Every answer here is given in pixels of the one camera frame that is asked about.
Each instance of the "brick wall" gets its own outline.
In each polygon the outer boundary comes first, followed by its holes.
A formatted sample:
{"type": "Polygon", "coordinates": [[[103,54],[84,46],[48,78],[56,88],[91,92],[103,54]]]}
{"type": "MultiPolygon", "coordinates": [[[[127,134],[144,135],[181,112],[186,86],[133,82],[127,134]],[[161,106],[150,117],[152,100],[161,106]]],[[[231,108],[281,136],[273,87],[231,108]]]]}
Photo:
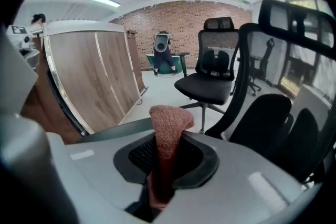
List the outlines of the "brick wall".
{"type": "Polygon", "coordinates": [[[235,28],[252,22],[250,11],[236,6],[214,2],[176,1],[138,9],[114,19],[112,23],[121,24],[125,29],[136,30],[136,43],[141,68],[150,67],[146,54],[153,51],[153,36],[167,30],[172,36],[171,52],[190,52],[186,56],[187,66],[196,66],[198,57],[198,32],[208,18],[232,17],[235,28]]]}

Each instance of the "ceiling light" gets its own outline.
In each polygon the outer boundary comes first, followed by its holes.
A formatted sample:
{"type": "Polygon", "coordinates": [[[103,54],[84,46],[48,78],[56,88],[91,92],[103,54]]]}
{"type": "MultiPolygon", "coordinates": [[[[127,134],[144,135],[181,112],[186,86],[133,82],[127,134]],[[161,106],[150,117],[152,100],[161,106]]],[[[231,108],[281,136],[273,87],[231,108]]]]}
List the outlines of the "ceiling light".
{"type": "Polygon", "coordinates": [[[115,1],[112,1],[112,0],[93,0],[93,1],[104,3],[104,4],[110,5],[110,6],[115,7],[115,8],[120,6],[120,4],[118,2],[115,2],[115,1]]]}

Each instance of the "office chair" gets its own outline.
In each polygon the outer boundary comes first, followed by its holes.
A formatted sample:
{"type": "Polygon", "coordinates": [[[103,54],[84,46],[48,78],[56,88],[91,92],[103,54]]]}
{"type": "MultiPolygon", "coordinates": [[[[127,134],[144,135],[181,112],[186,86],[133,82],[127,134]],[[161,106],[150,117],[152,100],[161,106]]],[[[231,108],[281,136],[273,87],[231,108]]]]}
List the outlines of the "office chair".
{"type": "Polygon", "coordinates": [[[302,109],[289,135],[270,161],[298,181],[304,182],[313,172],[311,160],[318,133],[319,129],[314,116],[308,109],[302,109]]]}
{"type": "Polygon", "coordinates": [[[238,30],[234,28],[231,17],[211,18],[204,22],[204,29],[198,33],[199,54],[196,73],[178,80],[175,87],[196,103],[183,105],[181,108],[202,108],[202,128],[204,133],[205,110],[210,108],[224,114],[214,106],[227,102],[232,81],[233,66],[238,51],[238,30]],[[235,48],[231,58],[222,48],[235,48]]]}
{"type": "Polygon", "coordinates": [[[290,99],[281,94],[259,96],[245,112],[229,141],[267,158],[282,136],[291,106],[290,99]]]}
{"type": "Polygon", "coordinates": [[[271,55],[271,52],[273,50],[274,47],[274,40],[273,38],[270,38],[267,42],[266,42],[266,50],[265,50],[265,54],[264,56],[261,58],[260,60],[260,65],[259,68],[255,68],[255,61],[258,60],[258,58],[251,56],[250,58],[250,64],[251,64],[251,72],[250,72],[250,82],[249,82],[249,86],[251,87],[251,89],[253,90],[253,96],[256,96],[256,90],[255,88],[258,89],[258,91],[261,91],[261,87],[255,84],[255,79],[261,79],[261,80],[265,80],[266,78],[266,70],[267,70],[267,65],[268,65],[268,59],[271,55]]]}

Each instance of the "towel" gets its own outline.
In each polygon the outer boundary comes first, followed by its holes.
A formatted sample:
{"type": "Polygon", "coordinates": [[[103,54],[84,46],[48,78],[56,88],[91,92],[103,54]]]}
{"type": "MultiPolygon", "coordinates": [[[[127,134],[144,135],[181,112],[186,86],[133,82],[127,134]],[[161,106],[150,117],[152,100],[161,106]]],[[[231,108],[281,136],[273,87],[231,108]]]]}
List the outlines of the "towel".
{"type": "Polygon", "coordinates": [[[182,131],[194,126],[194,117],[187,110],[168,105],[153,106],[149,114],[158,152],[158,165],[147,178],[149,202],[152,208],[163,210],[174,195],[171,186],[178,143],[182,131]]]}

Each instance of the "wood grain surface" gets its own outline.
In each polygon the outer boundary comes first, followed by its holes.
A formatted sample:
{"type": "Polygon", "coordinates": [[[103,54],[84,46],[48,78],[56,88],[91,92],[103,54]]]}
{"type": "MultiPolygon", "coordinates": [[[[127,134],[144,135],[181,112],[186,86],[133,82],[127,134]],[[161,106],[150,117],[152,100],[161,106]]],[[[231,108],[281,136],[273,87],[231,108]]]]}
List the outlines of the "wood grain surface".
{"type": "Polygon", "coordinates": [[[59,134],[65,144],[75,143],[81,139],[81,135],[64,115],[50,88],[45,53],[41,49],[40,39],[34,38],[33,41],[40,51],[38,80],[27,97],[21,115],[39,123],[46,132],[59,134]]]}
{"type": "Polygon", "coordinates": [[[139,91],[141,92],[145,85],[142,80],[142,73],[141,73],[141,66],[140,66],[140,59],[138,54],[138,48],[136,46],[137,40],[135,36],[136,32],[134,31],[127,31],[127,38],[128,38],[128,47],[130,50],[130,55],[132,59],[133,70],[135,74],[135,78],[137,80],[139,91]]]}
{"type": "Polygon", "coordinates": [[[124,113],[138,101],[139,94],[126,48],[125,35],[120,32],[97,32],[101,58],[108,79],[124,113]]]}
{"type": "Polygon", "coordinates": [[[101,64],[94,32],[50,36],[60,82],[78,114],[94,131],[118,125],[124,117],[101,64]]]}

